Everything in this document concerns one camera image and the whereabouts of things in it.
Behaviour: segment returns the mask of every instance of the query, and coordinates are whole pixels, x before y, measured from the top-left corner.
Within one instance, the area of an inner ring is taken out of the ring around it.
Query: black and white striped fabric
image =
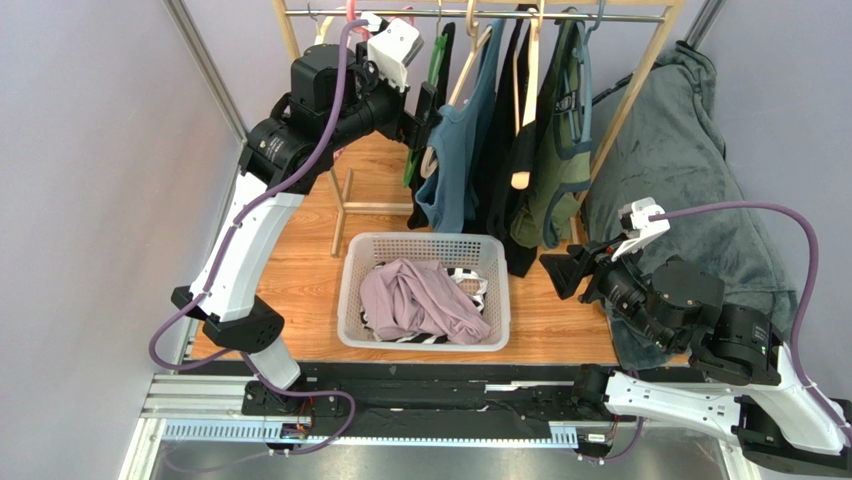
[[[373,269],[377,269],[383,267],[385,265],[384,262],[379,263]],[[465,294],[470,298],[470,301],[473,302],[473,305],[476,307],[476,310],[481,314],[483,310],[485,310],[485,293],[488,290],[488,280],[479,276],[478,273],[474,272],[469,268],[448,268],[447,275],[450,276],[455,282],[456,285],[461,284],[466,280],[475,281],[479,283],[479,287],[476,289],[476,293],[469,294],[465,292]],[[369,319],[367,318],[367,312],[364,310],[364,307],[361,306],[361,324],[364,325],[364,328],[370,332],[373,338],[378,342],[391,342],[391,343],[422,343],[424,345],[439,345],[442,343],[448,343],[446,335],[432,335],[430,333],[415,333],[414,335],[409,335],[407,337],[397,338],[395,340],[382,340],[376,335],[370,327],[368,327]]]

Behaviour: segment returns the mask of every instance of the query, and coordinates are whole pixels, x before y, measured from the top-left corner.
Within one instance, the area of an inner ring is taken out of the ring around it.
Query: metal floor
[[[634,430],[619,431],[613,452]],[[171,462],[182,468],[220,465],[263,451],[257,443],[168,442]],[[302,457],[264,457],[203,475],[178,473],[157,462],[152,479],[492,480],[492,479],[727,479],[716,440],[673,428],[649,428],[634,451],[605,466],[579,462],[573,452],[534,448],[332,446]]]

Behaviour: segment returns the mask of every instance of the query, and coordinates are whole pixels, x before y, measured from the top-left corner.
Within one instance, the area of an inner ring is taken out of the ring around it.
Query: hanging clothes
[[[538,96],[539,148],[526,201],[511,228],[524,247],[557,248],[570,238],[570,219],[580,209],[573,194],[591,183],[591,65],[584,30],[583,22],[562,22]]]
[[[452,61],[452,53],[453,53],[453,40],[456,36],[456,24],[448,23],[444,25],[444,29],[441,31],[441,36],[446,36],[447,40],[444,47],[444,58],[441,61],[441,68],[438,72],[438,82],[435,84],[435,88],[438,90],[438,102],[440,104],[447,103],[447,88],[450,82],[450,63]],[[417,191],[423,186],[426,182],[426,179],[420,176],[420,162],[423,161],[423,153],[426,149],[422,149],[414,153],[414,173],[411,177],[411,181],[408,183],[408,187],[411,188],[411,203],[412,203],[412,212],[411,216],[408,217],[408,228],[414,230],[415,228],[422,228],[429,226],[429,218],[426,216],[426,213],[423,212],[423,208],[420,207],[420,204],[417,203]]]
[[[512,188],[512,174],[531,171],[535,155],[535,121],[522,127],[515,136],[514,75],[517,73],[519,101],[526,95],[529,80],[529,29],[518,51],[517,72],[513,68],[523,24],[523,20],[516,21],[509,39],[494,101],[494,115],[471,173],[476,214],[465,224],[466,233],[488,234],[500,240],[506,252],[509,273],[519,277],[527,274],[536,258],[535,248],[518,245],[509,235],[509,227],[525,198],[524,191]]]
[[[435,232],[460,233],[465,219],[474,216],[474,201],[467,188],[473,158],[482,147],[494,111],[497,60],[503,20],[491,22],[491,38],[480,56],[473,93],[461,110],[444,105],[441,123],[432,130],[427,145],[435,149],[438,170],[426,179],[415,199]]]

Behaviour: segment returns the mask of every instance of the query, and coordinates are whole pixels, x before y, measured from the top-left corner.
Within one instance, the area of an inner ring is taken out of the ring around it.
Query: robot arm
[[[172,302],[181,309],[202,296],[187,315],[204,322],[204,334],[216,345],[248,354],[260,374],[278,388],[288,388],[300,370],[281,339],[283,317],[255,292],[284,226],[317,176],[331,168],[335,150],[374,131],[419,150],[440,121],[437,92],[426,82],[416,113],[404,109],[406,67],[423,44],[419,32],[402,20],[387,24],[373,18],[370,25],[376,29],[382,23],[384,31],[359,44],[357,52],[345,51],[342,99],[335,98],[332,88],[338,77],[340,46],[310,47],[293,62],[293,91],[248,135],[234,198],[214,254],[191,285],[178,287],[172,294]],[[246,205],[291,178],[314,153],[335,101],[342,103],[340,114],[316,163],[289,188],[258,203],[246,215]],[[219,258],[223,244],[227,249]],[[214,282],[207,285],[211,273]]]
[[[644,382],[586,366],[575,395],[618,415],[669,421],[729,443],[773,470],[852,476],[846,437],[795,374],[780,332],[762,312],[724,302],[724,282],[674,256],[652,274],[636,265],[642,248],[669,229],[647,198],[620,212],[625,233],[605,242],[568,247],[568,255],[542,255],[560,298],[591,276],[583,303],[604,300],[634,329],[666,353],[691,350],[689,364],[716,382],[698,392]],[[847,419],[852,404],[827,400]]]

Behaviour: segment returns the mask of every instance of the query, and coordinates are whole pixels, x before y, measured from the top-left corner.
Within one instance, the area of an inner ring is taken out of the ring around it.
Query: white bracket
[[[408,86],[406,67],[422,47],[420,32],[405,20],[397,18],[390,22],[384,32],[367,41],[367,58],[375,62],[380,78],[403,92]]]
[[[636,253],[653,242],[657,237],[666,233],[669,230],[668,220],[655,220],[652,222],[649,219],[652,215],[663,213],[665,213],[663,207],[657,205],[651,197],[637,200],[630,205],[625,205],[624,208],[619,210],[618,216],[620,218],[630,215],[633,229],[625,232],[628,239],[621,242],[621,245],[612,254],[612,260],[615,261],[618,257],[627,253]]]
[[[198,278],[190,285],[193,295],[203,293],[204,284],[213,265],[213,260],[219,252],[222,239],[233,224],[243,207],[266,191],[266,184],[254,175],[245,174],[237,177],[234,198],[228,209],[228,215],[213,253],[207,259],[204,269]],[[279,193],[261,203],[246,217],[242,226],[231,240],[230,247],[216,275],[216,282],[210,288],[208,297],[201,301],[199,307],[208,315],[216,314],[219,320],[227,322],[245,317],[254,306],[254,294],[257,283],[269,255],[281,235],[284,225],[293,212],[302,204],[304,195]]]
[[[845,437],[799,381],[793,370],[790,351],[785,347],[778,351],[777,368],[781,374],[779,385],[747,385],[735,387],[735,390],[757,402],[794,447],[824,455],[837,455],[843,448]],[[843,409],[840,405],[817,391],[842,417]]]
[[[689,392],[662,387],[615,372],[607,383],[606,408],[617,415],[663,420],[737,445],[740,405],[730,389],[723,393]]]

